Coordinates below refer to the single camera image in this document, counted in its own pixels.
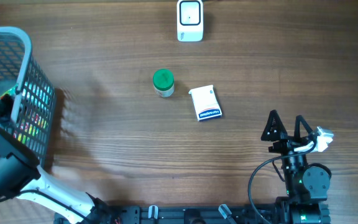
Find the white blue plaster box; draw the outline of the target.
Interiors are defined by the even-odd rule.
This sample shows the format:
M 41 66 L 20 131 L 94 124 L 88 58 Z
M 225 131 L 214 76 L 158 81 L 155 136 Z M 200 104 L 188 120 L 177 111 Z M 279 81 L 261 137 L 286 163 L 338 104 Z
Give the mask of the white blue plaster box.
M 220 118 L 223 115 L 214 92 L 214 85 L 194 88 L 188 93 L 191 95 L 198 121 Z

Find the green lid jar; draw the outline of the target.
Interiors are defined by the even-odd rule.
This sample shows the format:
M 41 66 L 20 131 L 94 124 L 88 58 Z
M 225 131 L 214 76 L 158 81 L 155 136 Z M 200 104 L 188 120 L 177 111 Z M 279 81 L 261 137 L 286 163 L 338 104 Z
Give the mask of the green lid jar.
M 157 70 L 153 75 L 153 86 L 156 94 L 162 98 L 171 96 L 175 89 L 173 73 L 168 69 Z

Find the Haribo gummy candy bag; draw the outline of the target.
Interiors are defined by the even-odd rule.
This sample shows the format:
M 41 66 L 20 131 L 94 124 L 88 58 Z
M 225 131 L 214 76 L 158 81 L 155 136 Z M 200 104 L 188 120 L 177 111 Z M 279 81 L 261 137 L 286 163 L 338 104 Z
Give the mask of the Haribo gummy candy bag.
M 12 135 L 30 148 L 46 147 L 53 118 L 53 89 L 35 83 L 24 85 L 19 94 L 11 88 L 0 99 L 12 100 Z

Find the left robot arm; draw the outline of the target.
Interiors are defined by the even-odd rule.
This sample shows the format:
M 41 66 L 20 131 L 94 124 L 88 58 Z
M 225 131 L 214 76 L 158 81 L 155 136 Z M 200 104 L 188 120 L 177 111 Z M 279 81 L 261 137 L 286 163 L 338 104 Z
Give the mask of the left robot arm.
M 35 152 L 0 127 L 0 203 L 12 198 L 33 200 L 70 223 L 114 221 L 114 213 L 102 200 L 45 172 Z

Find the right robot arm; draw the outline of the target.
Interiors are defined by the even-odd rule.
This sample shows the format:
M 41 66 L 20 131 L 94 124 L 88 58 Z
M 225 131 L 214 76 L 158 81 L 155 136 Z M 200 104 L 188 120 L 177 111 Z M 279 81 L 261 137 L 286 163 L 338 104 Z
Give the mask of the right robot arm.
M 272 142 L 270 153 L 279 154 L 283 174 L 281 179 L 287 190 L 286 197 L 277 197 L 274 210 L 261 212 L 269 223 L 331 223 L 328 199 L 331 170 L 320 163 L 308 163 L 306 155 L 323 152 L 333 141 L 334 134 L 320 126 L 312 129 L 299 115 L 295 119 L 295 130 L 288 135 L 278 112 L 269 113 L 267 124 L 261 135 L 262 141 Z

